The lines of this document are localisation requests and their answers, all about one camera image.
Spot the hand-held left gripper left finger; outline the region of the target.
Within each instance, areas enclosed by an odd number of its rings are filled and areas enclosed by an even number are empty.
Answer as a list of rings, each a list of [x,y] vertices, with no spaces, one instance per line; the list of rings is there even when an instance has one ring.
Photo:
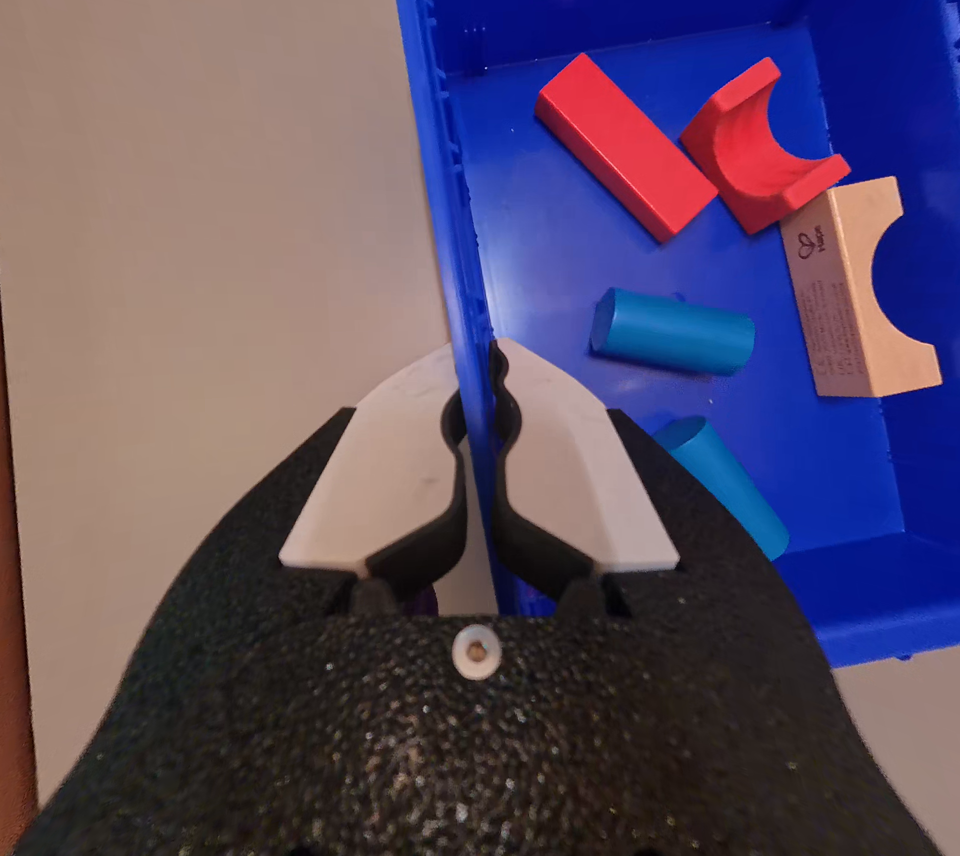
[[[279,560],[424,590],[467,542],[466,425],[452,346],[381,382],[346,424]]]

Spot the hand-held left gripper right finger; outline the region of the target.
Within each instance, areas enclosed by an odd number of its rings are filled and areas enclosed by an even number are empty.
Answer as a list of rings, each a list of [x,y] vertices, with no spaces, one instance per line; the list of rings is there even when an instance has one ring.
[[[513,339],[489,351],[500,562],[542,594],[608,574],[673,571],[679,552],[601,399]]]

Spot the natural wooden arch block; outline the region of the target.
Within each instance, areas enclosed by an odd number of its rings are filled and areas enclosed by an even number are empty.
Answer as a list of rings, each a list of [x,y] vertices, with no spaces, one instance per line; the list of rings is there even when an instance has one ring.
[[[885,232],[904,214],[893,176],[835,186],[780,222],[816,393],[883,398],[942,384],[934,346],[889,320],[873,283]]]

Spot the red plank block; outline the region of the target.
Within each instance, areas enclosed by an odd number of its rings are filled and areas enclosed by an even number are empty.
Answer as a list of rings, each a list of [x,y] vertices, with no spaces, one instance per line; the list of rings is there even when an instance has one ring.
[[[718,197],[693,161],[587,54],[540,90],[534,115],[658,243]]]

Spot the red arch block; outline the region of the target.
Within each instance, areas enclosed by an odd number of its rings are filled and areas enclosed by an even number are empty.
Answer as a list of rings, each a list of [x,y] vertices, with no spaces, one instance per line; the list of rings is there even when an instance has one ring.
[[[769,105],[781,71],[763,58],[720,87],[679,136],[742,229],[755,235],[850,174],[841,154],[809,159],[778,143]]]

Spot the teal cylinder block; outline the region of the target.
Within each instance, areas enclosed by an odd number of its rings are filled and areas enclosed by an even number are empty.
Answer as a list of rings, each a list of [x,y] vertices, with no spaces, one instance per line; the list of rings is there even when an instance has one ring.
[[[596,305],[589,348],[666,370],[732,375],[750,360],[756,335],[746,315],[612,287]]]
[[[786,526],[706,418],[675,419],[653,438],[728,510],[769,560],[786,552]]]

